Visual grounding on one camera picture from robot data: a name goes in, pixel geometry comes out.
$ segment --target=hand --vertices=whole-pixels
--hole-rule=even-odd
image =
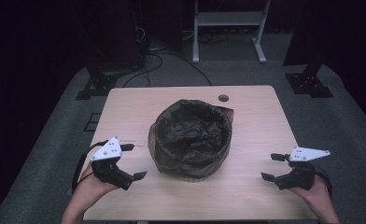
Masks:
[[[326,181],[315,175],[314,185],[309,190],[290,189],[302,197],[321,223],[340,223],[328,192]]]
[[[63,213],[63,224],[82,223],[84,213],[116,186],[100,181],[92,173],[91,163],[81,175],[81,180]]]

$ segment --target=dark background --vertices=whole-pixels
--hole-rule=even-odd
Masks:
[[[168,10],[176,12],[168,16],[175,15],[175,19],[178,16],[177,26],[190,29],[193,1],[167,2],[172,2],[168,4]],[[245,0],[228,1],[227,5],[222,5],[223,1],[200,2],[202,8],[209,10],[247,6]],[[254,1],[250,8],[261,7],[260,2]],[[160,27],[154,21],[157,15],[149,12],[157,9],[157,13],[166,13],[168,10],[160,5],[147,6],[147,12],[144,12],[149,21],[153,21],[147,25],[154,35]],[[341,17],[333,14],[336,9]],[[366,113],[366,1],[331,4],[327,1],[274,0],[266,32],[290,32],[292,29],[294,35],[286,64],[308,63],[311,61],[309,55],[321,48],[324,50],[322,55],[327,55],[325,64],[342,78]],[[335,32],[325,37],[333,29]],[[166,41],[168,36],[176,38],[168,33],[161,35],[167,36]],[[86,66],[82,57],[90,44],[86,38],[70,1],[0,0],[0,203],[66,85]],[[329,39],[326,43],[331,43],[326,47],[325,42],[320,41],[325,38]]]

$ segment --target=table top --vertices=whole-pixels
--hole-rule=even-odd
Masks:
[[[229,97],[221,102],[221,95]],[[148,131],[169,105],[180,99],[201,100],[234,110],[230,153],[206,180],[184,182],[160,174],[148,150]],[[116,135],[134,144],[118,167],[130,174],[148,171],[128,190],[117,189],[85,214],[89,220],[250,220],[313,219],[305,202],[289,190],[262,180],[291,171],[271,153],[289,154],[297,145],[281,104],[270,86],[131,88],[110,91],[92,139]],[[93,149],[87,157],[98,150]]]

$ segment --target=black plastic bag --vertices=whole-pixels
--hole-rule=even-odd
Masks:
[[[197,182],[212,175],[230,150],[233,110],[179,100],[151,126],[148,148],[160,173]]]

